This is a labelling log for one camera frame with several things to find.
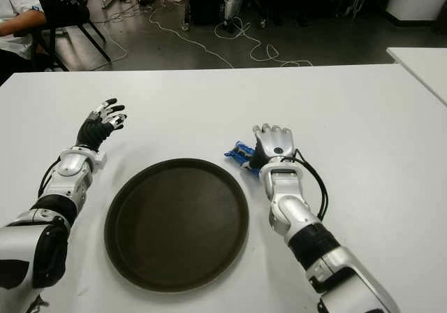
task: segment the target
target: black arm joint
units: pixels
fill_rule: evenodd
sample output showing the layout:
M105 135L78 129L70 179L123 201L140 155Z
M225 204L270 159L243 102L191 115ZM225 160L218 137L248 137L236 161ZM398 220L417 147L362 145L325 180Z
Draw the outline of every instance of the black arm joint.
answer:
M288 246L302 267L307 270L315 261L340 246L322 224L311 224L298 231Z
M39 237L34 255L33 287L41 289L56 284L65 273L68 231L49 225Z
M32 210L37 210L39 208L58 212L66 218L70 226L75 223L78 215L78 209L76 208L74 202L71 199L59 194L48 194L40 198L37 203L31 207Z
M356 272L351 268L342 268L323 282L319 282L315 277L312 277L311 279L309 279L309 281L317 293L324 293L332 290L340 283L344 282L346 279L354 276L355 274Z

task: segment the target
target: round tray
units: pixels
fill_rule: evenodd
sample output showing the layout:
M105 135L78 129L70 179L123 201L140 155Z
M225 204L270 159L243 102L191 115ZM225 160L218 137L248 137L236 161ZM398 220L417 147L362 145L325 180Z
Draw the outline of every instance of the round tray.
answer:
M186 291L233 262L248 223L244 193L228 172L199 159L173 159L141 171L118 192L105 221L105 246L134 284Z

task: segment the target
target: concrete floor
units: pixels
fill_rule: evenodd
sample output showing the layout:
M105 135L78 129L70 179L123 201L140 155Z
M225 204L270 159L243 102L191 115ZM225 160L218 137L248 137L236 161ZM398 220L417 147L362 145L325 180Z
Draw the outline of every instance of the concrete floor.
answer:
M113 1L107 9L101 9L100 0L89 0L91 19L101 22L113 13L126 10L135 4L132 17L121 22L97 24L107 38L103 44L112 59L124 53L110 40L112 37L128 51L127 57L98 68L111 70L173 70L200 68L228 68L223 61L206 53L197 45L187 43L174 35L161 31L156 24L149 23L149 14L138 10L136 0L124 3ZM233 41L217 38L214 26L195 27L182 32L179 24L184 14L183 5L170 5L172 9L154 15L162 26L180 32L185 38L198 41L213 52L227 59L235 68L275 67L275 61L253 61L249 52L255 42L239 37ZM447 47L447 36L434 34L428 27L394 27L381 15L361 15L356 20L346 18L326 18L312 20L308 27L300 27L292 17L284 17L278 27L273 23L266 29L257 25L253 9L246 8L242 13L246 22L253 26L249 35L263 44L274 45L282 60L308 59L315 66L343 64L385 64L393 60L386 54L389 46L407 47ZM57 38L57 53L71 71L87 71L105 63L104 58L91 45L78 28L68 28L68 33ZM254 56L266 58L265 45L254 52Z

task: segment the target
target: chair leg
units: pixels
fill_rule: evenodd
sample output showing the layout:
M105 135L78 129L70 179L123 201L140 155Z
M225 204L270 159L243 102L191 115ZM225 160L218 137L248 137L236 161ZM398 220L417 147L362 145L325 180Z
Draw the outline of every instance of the chair leg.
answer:
M56 28L50 29L50 61L53 64L56 55Z
M104 56L104 58L107 61L111 61L110 57L107 56L107 54L105 53L105 51L101 48L101 46L99 46L99 44L93 39L93 37L90 36L90 34L88 33L88 31L82 26L82 24L78 24L78 28L80 29L80 31L82 31L84 33L84 35L89 39L89 41L91 41L91 44L94 45L94 47Z
M105 42L105 38L103 36L103 34L99 31L99 29L96 27L95 24L93 24L91 22L91 20L88 21L88 24L90 24L90 26L93 28L93 30L98 34L99 37L101 37L101 39L103 40L103 42Z
M51 56L52 53L52 60L57 64L58 67L60 67L63 71L68 72L68 68L64 65L64 63L56 56L55 51L51 51L51 49L48 47L47 43L45 42L45 39L43 39L41 33L38 33L34 35L34 38L36 39L37 43L39 43L42 48Z

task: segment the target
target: robot forearm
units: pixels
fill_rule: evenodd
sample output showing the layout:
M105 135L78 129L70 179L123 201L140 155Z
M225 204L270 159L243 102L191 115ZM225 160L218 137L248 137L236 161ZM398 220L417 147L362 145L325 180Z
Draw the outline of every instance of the robot forearm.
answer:
M394 300L361 262L312 214L302 197L296 163L261 169L270 199L270 224L284 237L318 293L321 313L397 313Z
M116 102L108 100L88 116L76 145L64 150L48 172L50 178L39 189L37 202L0 228L0 313L28 313L42 305L39 293L64 275L71 226L84 205L92 175L105 163L98 148L126 119L123 114L110 116L124 109L110 107Z

